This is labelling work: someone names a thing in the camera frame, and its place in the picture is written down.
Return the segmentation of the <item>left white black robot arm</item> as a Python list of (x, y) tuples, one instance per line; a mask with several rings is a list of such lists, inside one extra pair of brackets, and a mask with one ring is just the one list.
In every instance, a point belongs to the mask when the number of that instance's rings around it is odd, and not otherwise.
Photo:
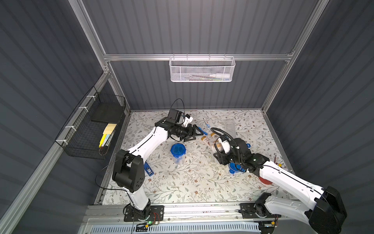
[(178, 119), (165, 117), (156, 122), (151, 132), (135, 146), (117, 152), (112, 180), (127, 192), (135, 209), (144, 211), (150, 206), (142, 185), (145, 179), (144, 163), (153, 151), (171, 136), (187, 142), (204, 135), (197, 125), (190, 123), (190, 119), (188, 116), (186, 124), (179, 124)]

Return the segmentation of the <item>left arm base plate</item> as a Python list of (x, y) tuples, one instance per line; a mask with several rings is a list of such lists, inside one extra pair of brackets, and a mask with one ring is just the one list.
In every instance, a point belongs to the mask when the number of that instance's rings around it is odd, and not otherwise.
[(131, 204), (125, 206), (123, 210), (124, 222), (138, 221), (163, 221), (165, 207), (163, 205), (147, 206), (145, 210), (140, 211)]

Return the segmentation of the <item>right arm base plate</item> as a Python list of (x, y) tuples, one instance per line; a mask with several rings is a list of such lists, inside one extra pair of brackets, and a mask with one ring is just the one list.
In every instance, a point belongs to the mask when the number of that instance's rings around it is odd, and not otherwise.
[(270, 213), (263, 204), (254, 202), (240, 203), (239, 213), (244, 219), (249, 218), (280, 218), (279, 214)]

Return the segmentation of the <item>white bottle brown cap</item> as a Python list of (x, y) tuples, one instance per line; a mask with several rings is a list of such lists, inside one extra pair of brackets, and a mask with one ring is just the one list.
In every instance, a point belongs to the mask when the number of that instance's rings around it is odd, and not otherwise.
[(220, 136), (218, 135), (218, 134), (216, 134), (216, 133), (211, 133), (210, 134), (210, 136), (211, 136), (211, 138), (215, 141), (215, 140), (217, 140)]
[(202, 136), (201, 141), (208, 147), (212, 146), (210, 139), (206, 135)]

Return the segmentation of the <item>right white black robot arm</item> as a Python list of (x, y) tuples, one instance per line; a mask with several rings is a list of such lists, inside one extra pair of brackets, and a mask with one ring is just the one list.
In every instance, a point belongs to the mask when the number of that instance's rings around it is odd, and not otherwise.
[(238, 165), (245, 172), (274, 183), (297, 198), (297, 201), (291, 201), (264, 192), (249, 213), (255, 213), (259, 218), (287, 216), (308, 224), (318, 234), (339, 234), (342, 231), (347, 211), (335, 188), (323, 188), (301, 179), (268, 157), (252, 153), (240, 138), (220, 136), (213, 147), (213, 155), (220, 164)]

